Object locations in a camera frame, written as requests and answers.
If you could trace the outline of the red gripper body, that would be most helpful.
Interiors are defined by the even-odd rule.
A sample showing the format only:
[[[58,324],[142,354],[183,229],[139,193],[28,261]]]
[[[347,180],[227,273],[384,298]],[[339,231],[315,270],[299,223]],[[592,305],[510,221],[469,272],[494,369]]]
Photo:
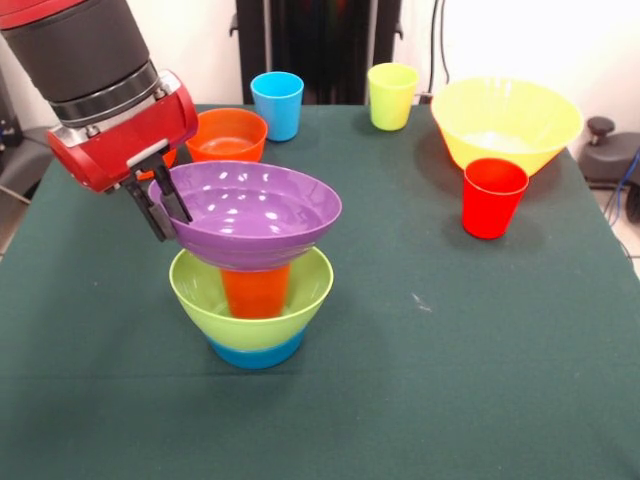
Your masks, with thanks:
[[[197,112],[184,83],[162,70],[159,88],[163,97],[150,96],[108,120],[49,130],[51,150],[78,183],[102,193],[128,178],[140,159],[176,148],[195,135]]]

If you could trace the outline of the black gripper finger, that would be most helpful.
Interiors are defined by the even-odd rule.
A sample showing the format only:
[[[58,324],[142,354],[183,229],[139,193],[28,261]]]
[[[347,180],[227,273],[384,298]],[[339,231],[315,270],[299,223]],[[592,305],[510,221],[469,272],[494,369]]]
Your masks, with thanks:
[[[147,192],[138,182],[135,174],[131,174],[124,181],[124,187],[133,198],[136,206],[143,214],[156,238],[161,242],[174,240],[176,232],[169,220],[169,217],[158,204],[155,204],[150,199]]]
[[[154,177],[161,192],[161,203],[164,205],[168,215],[182,223],[190,223],[192,216],[174,185],[163,157],[161,155],[153,155],[152,160]]]

